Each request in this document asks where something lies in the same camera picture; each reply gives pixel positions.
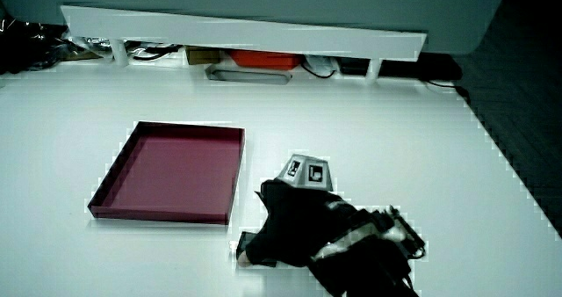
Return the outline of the person's right hand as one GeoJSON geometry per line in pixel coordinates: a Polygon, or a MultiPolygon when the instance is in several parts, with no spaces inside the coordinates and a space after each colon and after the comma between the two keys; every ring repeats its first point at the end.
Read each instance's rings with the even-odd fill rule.
{"type": "Polygon", "coordinates": [[[238,265],[282,262],[303,267],[348,228],[357,209],[333,193],[328,162],[294,154],[256,195],[267,210],[262,228],[237,252],[238,265]]]}

